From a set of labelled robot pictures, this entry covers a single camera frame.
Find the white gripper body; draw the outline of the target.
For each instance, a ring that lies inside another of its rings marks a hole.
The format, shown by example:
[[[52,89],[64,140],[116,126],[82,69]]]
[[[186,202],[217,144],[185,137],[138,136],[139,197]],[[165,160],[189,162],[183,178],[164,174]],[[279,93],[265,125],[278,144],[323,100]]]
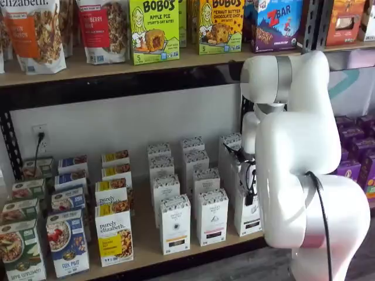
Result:
[[[256,193],[256,162],[254,158],[241,159],[238,161],[238,180],[237,180],[237,191],[242,192],[244,190],[250,193]]]

